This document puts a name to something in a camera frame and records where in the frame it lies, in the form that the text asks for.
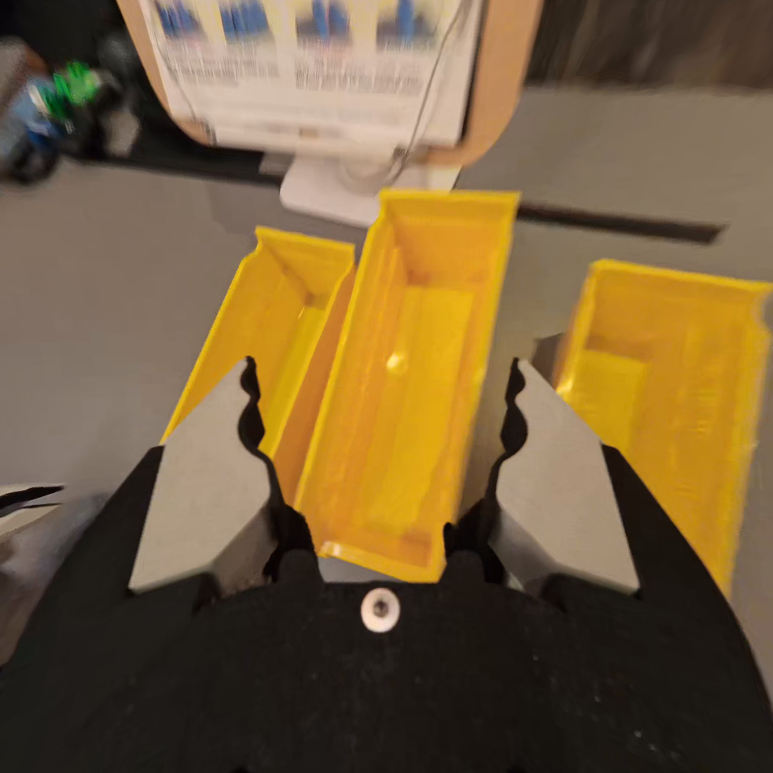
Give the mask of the blue object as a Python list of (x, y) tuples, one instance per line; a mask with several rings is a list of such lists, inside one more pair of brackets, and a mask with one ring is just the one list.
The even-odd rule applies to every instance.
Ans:
[(43, 91), (52, 87), (48, 76), (29, 76), (2, 109), (2, 179), (32, 186), (59, 164), (61, 149), (43, 99)]

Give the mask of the green plastic object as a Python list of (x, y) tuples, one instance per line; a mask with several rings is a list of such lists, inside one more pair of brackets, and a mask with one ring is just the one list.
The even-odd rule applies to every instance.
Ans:
[(53, 73), (56, 102), (65, 107), (82, 107), (93, 102), (103, 86), (103, 78), (79, 60), (69, 60)]

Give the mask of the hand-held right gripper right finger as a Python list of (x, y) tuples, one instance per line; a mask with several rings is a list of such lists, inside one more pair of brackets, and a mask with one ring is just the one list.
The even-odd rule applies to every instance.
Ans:
[(530, 362), (515, 359), (490, 495), (490, 545), (520, 590), (566, 575), (639, 590), (600, 438)]

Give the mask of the wooden sign board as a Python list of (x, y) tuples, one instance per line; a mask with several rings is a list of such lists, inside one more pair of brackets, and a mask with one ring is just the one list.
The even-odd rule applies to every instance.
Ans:
[[(141, 3), (118, 1), (117, 4), (156, 100), (187, 138), (209, 149), (296, 152), (293, 144), (279, 140), (248, 140), (246, 144), (217, 140), (214, 131), (198, 118), (174, 116), (161, 75), (161, 61), (153, 52)], [(464, 167), (478, 161), (492, 148), (507, 128), (523, 91), (542, 9), (541, 1), (485, 2), (464, 135), (454, 147), (421, 149), (418, 141), (412, 140), (411, 162)]]

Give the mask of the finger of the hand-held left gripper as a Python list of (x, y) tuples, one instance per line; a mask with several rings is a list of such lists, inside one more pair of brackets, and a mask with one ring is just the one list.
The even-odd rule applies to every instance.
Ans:
[(61, 484), (1, 484), (1, 537), (9, 538), (55, 512)]

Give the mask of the grey desk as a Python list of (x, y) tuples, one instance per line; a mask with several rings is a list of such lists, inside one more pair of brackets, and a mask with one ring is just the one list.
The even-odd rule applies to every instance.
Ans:
[[(563, 333), (589, 265), (610, 258), (771, 281), (771, 93), (525, 91), (459, 188), (523, 203), (716, 224), (711, 245), (515, 226), (462, 507), (499, 453), (513, 358)], [(165, 430), (255, 228), (354, 244), (274, 186), (64, 161), (2, 185), (2, 484), (111, 493)]]

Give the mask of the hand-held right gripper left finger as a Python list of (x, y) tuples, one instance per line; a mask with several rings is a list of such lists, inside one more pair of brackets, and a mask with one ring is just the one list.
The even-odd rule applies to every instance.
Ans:
[(135, 594), (198, 575), (224, 596), (268, 582), (285, 498), (259, 450), (259, 399), (256, 363), (247, 356), (162, 445), (130, 575)]

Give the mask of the black power station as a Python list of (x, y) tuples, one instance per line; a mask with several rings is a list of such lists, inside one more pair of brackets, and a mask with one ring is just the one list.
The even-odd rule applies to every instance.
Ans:
[(127, 159), (141, 136), (141, 62), (126, 30), (102, 38), (97, 55), (99, 85), (85, 110), (83, 155), (92, 160)]

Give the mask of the yellow plastic storage bin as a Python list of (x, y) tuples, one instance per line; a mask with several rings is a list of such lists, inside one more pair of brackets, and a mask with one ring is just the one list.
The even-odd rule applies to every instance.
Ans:
[(250, 356), (265, 426), (259, 447), (295, 505), (354, 280), (353, 244), (256, 228), (256, 248), (240, 262), (161, 441)]
[(618, 449), (729, 597), (771, 348), (771, 283), (601, 259), (556, 391)]
[(319, 556), (412, 584), (440, 578), (519, 200), (380, 195), (295, 497)]

